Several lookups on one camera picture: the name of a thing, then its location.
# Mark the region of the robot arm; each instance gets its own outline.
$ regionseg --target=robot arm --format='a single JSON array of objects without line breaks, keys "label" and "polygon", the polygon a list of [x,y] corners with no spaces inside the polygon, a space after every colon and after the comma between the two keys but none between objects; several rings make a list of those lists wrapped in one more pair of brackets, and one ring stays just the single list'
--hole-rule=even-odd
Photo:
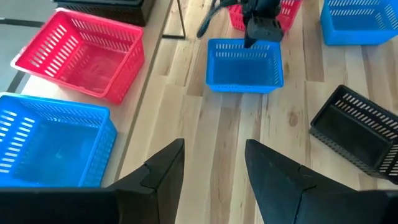
[{"label": "robot arm", "polygon": [[257,40],[280,42],[284,36],[282,28],[276,17],[280,12],[280,0],[220,0],[215,6],[211,3],[210,11],[203,20],[197,37],[202,37],[211,21],[211,18],[223,7],[241,4],[243,7],[243,23],[246,27],[244,34],[244,47],[249,48]]}]

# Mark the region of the plastic basket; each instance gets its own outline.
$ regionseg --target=plastic basket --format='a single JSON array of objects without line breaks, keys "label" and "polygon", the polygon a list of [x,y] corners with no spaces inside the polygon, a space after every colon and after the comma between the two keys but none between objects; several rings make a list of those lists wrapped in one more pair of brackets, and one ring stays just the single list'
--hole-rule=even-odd
[{"label": "plastic basket", "polygon": [[[282,26],[284,32],[289,31],[292,27],[297,12],[303,0],[282,0],[282,9],[280,10],[277,20]],[[243,24],[242,5],[234,5],[228,7],[229,18],[235,29],[245,30]]]},{"label": "plastic basket", "polygon": [[99,187],[116,129],[102,106],[0,96],[0,187]]},{"label": "plastic basket", "polygon": [[118,104],[144,63],[142,35],[140,27],[57,9],[11,65]]},{"label": "plastic basket", "polygon": [[210,39],[206,84],[214,91],[269,93],[284,85],[278,42],[258,41],[250,49],[243,39]]},{"label": "plastic basket", "polygon": [[398,184],[398,117],[340,85],[310,134],[373,177]]},{"label": "plastic basket", "polygon": [[396,0],[325,0],[321,14],[327,45],[376,45],[398,34]]},{"label": "plastic basket", "polygon": [[145,26],[155,0],[52,0],[58,7]]}]

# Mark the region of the blue plastic basket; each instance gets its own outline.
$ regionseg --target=blue plastic basket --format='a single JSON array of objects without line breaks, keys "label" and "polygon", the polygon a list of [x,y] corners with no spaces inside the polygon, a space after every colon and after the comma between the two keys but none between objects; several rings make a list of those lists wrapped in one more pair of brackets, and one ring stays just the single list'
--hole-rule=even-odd
[{"label": "blue plastic basket", "polygon": [[102,106],[0,96],[0,187],[99,187],[116,139]]},{"label": "blue plastic basket", "polygon": [[398,34],[397,0],[325,0],[321,14],[327,45],[376,45]]},{"label": "blue plastic basket", "polygon": [[210,39],[206,84],[213,91],[269,93],[284,85],[278,42],[258,41],[250,49],[243,39]]}]

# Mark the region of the red plastic basket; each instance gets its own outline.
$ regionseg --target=red plastic basket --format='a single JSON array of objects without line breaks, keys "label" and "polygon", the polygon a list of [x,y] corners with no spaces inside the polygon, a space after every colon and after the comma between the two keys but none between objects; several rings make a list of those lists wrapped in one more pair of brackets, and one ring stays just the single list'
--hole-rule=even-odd
[{"label": "red plastic basket", "polygon": [[11,65],[119,104],[144,63],[143,33],[133,25],[57,9]]},{"label": "red plastic basket", "polygon": [[[282,9],[280,10],[280,14],[277,16],[277,20],[280,22],[284,32],[289,31],[292,27],[301,3],[302,0],[282,0]],[[244,30],[242,5],[230,6],[228,8],[228,12],[232,26],[235,29]]]}]

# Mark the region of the black plastic basket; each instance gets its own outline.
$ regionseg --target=black plastic basket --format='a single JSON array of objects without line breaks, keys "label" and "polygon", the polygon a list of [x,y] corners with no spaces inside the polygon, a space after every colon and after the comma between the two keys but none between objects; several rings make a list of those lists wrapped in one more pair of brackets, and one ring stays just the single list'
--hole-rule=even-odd
[{"label": "black plastic basket", "polygon": [[373,177],[398,184],[398,117],[340,85],[310,134]]},{"label": "black plastic basket", "polygon": [[58,7],[145,26],[155,0],[52,0]]}]

